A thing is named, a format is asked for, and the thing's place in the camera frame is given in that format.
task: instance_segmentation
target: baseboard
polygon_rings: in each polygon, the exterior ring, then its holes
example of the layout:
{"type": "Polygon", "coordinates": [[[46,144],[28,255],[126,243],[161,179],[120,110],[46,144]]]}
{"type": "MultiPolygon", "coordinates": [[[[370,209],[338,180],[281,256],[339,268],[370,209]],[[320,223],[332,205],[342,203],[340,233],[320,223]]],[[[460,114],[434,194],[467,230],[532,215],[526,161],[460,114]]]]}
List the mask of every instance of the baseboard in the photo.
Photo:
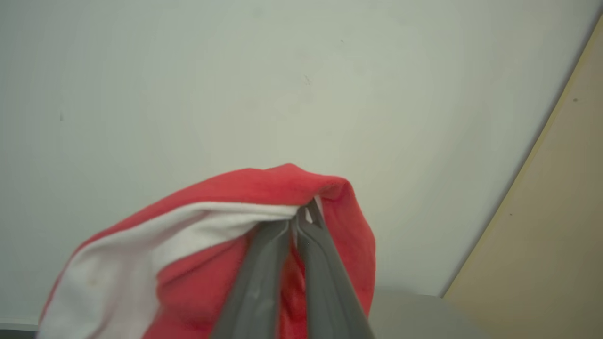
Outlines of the baseboard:
{"type": "Polygon", "coordinates": [[[0,329],[13,331],[37,331],[37,320],[0,318],[0,329]]]}

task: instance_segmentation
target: white wall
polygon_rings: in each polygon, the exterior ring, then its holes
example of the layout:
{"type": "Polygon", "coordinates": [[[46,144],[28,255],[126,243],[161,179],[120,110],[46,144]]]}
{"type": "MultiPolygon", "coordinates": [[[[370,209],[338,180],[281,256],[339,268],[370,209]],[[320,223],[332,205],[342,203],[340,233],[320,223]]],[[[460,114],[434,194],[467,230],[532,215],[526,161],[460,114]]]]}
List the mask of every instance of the white wall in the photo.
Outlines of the white wall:
{"type": "Polygon", "coordinates": [[[441,293],[598,5],[0,2],[0,318],[35,322],[93,233],[285,162],[352,181],[379,286],[441,293]]]}

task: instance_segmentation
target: white fabric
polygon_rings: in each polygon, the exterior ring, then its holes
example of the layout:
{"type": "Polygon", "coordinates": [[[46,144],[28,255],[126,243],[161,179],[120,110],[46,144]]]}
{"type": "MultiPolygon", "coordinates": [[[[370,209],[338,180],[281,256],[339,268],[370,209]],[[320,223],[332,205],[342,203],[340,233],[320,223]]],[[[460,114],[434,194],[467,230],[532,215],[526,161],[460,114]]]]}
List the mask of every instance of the white fabric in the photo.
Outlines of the white fabric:
{"type": "Polygon", "coordinates": [[[298,206],[195,203],[81,249],[69,262],[39,339],[141,338],[159,307],[156,274],[170,263],[289,219],[298,206]]]}

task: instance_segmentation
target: wooden board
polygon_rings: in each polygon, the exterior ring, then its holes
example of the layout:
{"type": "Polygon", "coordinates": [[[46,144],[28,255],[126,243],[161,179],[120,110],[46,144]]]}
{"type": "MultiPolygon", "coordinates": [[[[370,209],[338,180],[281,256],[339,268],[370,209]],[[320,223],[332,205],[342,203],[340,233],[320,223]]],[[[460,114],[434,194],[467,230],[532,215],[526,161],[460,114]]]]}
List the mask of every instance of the wooden board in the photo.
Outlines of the wooden board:
{"type": "Polygon", "coordinates": [[[444,297],[493,338],[603,338],[602,31],[444,297]]]}

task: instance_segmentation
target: garment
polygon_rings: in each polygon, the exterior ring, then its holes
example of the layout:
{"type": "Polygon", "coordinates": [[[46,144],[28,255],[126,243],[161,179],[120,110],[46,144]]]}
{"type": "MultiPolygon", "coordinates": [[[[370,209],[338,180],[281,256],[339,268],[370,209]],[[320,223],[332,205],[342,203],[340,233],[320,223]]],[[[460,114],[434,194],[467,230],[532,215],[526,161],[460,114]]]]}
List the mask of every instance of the garment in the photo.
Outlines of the garment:
{"type": "MultiPolygon", "coordinates": [[[[368,315],[375,243],[351,184],[287,164],[194,184],[82,243],[57,278],[38,338],[208,338],[253,226],[289,219],[315,196],[368,315]]],[[[307,337],[303,274],[292,245],[283,268],[280,338],[307,337]]]]}

